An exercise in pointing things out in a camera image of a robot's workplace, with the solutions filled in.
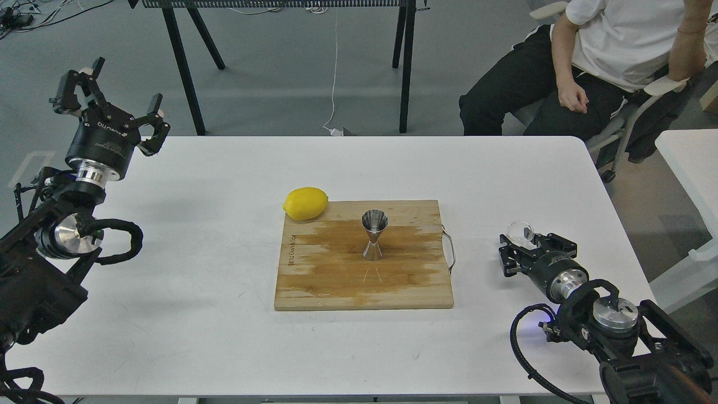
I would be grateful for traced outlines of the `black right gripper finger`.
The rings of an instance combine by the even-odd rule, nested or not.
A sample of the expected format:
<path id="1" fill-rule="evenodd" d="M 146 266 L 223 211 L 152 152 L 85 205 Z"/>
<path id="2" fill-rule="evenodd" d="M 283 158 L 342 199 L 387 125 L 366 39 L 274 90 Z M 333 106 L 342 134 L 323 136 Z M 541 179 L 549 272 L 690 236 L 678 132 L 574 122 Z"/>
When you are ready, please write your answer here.
<path id="1" fill-rule="evenodd" d="M 502 233 L 499 236 L 501 246 L 499 247 L 499 255 L 502 264 L 503 274 L 506 278 L 515 276 L 517 273 L 526 273 L 542 255 L 542 248 L 539 246 L 539 235 L 532 235 L 524 240 L 531 247 L 526 248 L 512 241 L 507 235 Z"/>
<path id="2" fill-rule="evenodd" d="M 556 233 L 547 233 L 536 235 L 536 245 L 544 252 L 561 251 L 564 255 L 568 255 L 571 259 L 577 257 L 577 244 L 574 241 L 567 240 L 563 236 Z"/>

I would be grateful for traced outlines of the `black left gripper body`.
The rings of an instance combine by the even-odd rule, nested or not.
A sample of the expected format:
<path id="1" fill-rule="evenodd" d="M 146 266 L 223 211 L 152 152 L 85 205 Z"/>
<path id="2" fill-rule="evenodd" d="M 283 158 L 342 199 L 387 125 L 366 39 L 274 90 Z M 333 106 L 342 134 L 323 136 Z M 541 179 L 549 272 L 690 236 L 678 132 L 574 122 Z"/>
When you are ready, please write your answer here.
<path id="1" fill-rule="evenodd" d="M 85 108 L 65 163 L 74 169 L 79 168 L 82 160 L 104 164 L 113 172 L 111 180 L 121 181 L 140 141 L 136 128 L 125 127 L 132 120 L 132 114 L 117 107 L 110 107 L 109 112 L 102 112 L 98 107 Z"/>

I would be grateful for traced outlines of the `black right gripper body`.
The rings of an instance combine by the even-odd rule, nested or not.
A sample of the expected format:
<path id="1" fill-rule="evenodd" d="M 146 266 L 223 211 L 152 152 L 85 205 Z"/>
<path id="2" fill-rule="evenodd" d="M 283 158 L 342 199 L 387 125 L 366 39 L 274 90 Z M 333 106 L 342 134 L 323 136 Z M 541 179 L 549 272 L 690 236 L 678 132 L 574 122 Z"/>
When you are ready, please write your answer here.
<path id="1" fill-rule="evenodd" d="M 530 266 L 527 276 L 554 304 L 563 304 L 572 292 L 590 280 L 585 268 L 561 251 L 541 256 Z"/>

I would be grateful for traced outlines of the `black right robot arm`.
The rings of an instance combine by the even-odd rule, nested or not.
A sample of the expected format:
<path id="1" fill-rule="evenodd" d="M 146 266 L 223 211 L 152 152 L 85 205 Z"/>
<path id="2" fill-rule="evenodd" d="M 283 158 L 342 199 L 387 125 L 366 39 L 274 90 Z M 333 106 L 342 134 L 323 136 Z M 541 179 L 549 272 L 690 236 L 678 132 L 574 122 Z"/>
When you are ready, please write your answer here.
<path id="1" fill-rule="evenodd" d="M 521 319 L 534 310 L 549 316 L 539 327 L 549 342 L 572 342 L 599 362 L 611 403 L 711 403 L 710 353 L 653 301 L 635 305 L 605 279 L 590 279 L 576 262 L 577 245 L 526 228 L 530 250 L 500 235 L 499 254 L 507 278 L 525 274 L 552 304 L 529 305 L 513 320 L 509 339 L 529 379 L 565 401 L 581 400 L 544 378 L 523 355 L 517 336 Z"/>

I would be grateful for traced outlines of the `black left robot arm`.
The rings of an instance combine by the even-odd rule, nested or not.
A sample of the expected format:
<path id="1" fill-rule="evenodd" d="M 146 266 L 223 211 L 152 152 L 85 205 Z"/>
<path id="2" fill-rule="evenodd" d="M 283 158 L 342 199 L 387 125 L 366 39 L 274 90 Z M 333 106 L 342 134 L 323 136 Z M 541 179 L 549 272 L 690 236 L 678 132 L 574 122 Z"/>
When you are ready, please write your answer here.
<path id="1" fill-rule="evenodd" d="M 69 71 L 50 100 L 56 113 L 79 118 L 65 156 L 68 169 L 42 168 L 29 186 L 15 186 L 18 225 L 2 237 L 2 356 L 64 324 L 88 298 L 82 286 L 93 264 L 117 264 L 140 253 L 143 233 L 133 222 L 95 218 L 109 181 L 127 174 L 136 149 L 159 153 L 170 125 L 162 95 L 143 117 L 116 107 L 98 86 L 104 59 Z"/>

